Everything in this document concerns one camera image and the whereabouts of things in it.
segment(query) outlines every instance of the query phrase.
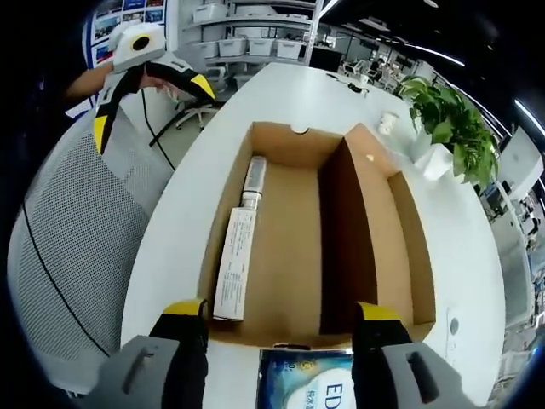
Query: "green plant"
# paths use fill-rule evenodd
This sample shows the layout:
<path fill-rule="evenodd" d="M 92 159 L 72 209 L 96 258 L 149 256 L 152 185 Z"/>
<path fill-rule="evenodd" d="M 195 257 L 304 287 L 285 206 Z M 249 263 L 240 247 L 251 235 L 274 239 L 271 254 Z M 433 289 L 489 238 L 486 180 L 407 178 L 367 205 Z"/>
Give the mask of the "green plant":
<path fill-rule="evenodd" d="M 442 143 L 453 153 L 455 176 L 464 174 L 464 181 L 474 181 L 482 187 L 497 177 L 496 139 L 465 95 L 413 76 L 407 77 L 396 93 L 412 100 L 413 123 L 420 117 L 432 143 Z"/>

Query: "desk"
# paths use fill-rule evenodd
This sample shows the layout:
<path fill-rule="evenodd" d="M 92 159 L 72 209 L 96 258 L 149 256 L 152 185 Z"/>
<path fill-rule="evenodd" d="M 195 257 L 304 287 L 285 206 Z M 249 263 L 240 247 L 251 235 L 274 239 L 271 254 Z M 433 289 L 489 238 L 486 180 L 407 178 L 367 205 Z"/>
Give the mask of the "desk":
<path fill-rule="evenodd" d="M 194 298 L 209 231 L 229 170 L 253 121 L 345 134 L 363 123 L 394 153 L 412 191 L 430 253 L 437 319 L 425 342 L 462 375 L 464 392 L 486 403 L 505 327 L 502 270 L 490 225 L 471 185 L 426 181 L 406 158 L 416 132 L 405 102 L 381 89 L 365 98 L 304 66 L 269 64 L 209 122 L 172 176 L 141 242 L 127 292 L 121 341 L 148 334 L 163 309 Z M 389 137 L 384 110 L 400 119 Z M 460 327 L 449 336 L 452 318 Z M 204 408 L 255 407 L 259 349 L 209 343 Z"/>

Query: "floor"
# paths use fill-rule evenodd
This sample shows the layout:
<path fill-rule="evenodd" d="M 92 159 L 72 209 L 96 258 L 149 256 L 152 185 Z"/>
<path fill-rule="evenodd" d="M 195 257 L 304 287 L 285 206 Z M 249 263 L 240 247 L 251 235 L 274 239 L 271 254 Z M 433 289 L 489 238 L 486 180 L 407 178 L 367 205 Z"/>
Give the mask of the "floor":
<path fill-rule="evenodd" d="M 204 125 L 206 126 L 213 117 L 214 114 L 205 113 L 203 115 Z M 180 130 L 176 129 L 175 123 L 170 125 L 159 138 L 159 143 L 169 157 L 170 162 L 177 167 L 199 134 L 198 118 L 193 117 L 186 121 Z"/>

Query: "ceiling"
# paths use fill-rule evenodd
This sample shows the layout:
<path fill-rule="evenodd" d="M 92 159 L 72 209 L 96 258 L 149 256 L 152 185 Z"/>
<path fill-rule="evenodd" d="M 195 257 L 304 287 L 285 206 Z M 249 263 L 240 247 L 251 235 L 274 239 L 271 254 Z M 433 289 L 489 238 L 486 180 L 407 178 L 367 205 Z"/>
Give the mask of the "ceiling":
<path fill-rule="evenodd" d="M 535 6 L 530 0 L 434 1 L 438 8 L 423 0 L 340 0 L 321 21 L 334 26 L 351 23 L 365 35 L 396 41 L 390 45 L 404 55 L 426 60 L 509 129 L 512 124 L 521 125 L 545 152 L 545 136 L 514 105 L 515 98 L 523 101 L 545 124 L 544 23 L 537 10 L 532 12 Z M 386 23 L 389 31 L 359 22 L 369 17 Z M 406 47 L 395 36 L 461 60 L 465 66 Z"/>

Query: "white plant pot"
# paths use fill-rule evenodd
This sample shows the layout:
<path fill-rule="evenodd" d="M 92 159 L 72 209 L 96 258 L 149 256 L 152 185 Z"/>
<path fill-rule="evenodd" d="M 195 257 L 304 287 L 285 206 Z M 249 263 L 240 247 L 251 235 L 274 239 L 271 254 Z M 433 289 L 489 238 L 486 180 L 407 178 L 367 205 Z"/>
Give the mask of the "white plant pot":
<path fill-rule="evenodd" d="M 429 181 L 437 181 L 452 169 L 453 155 L 441 143 L 435 143 L 415 162 L 422 174 Z"/>

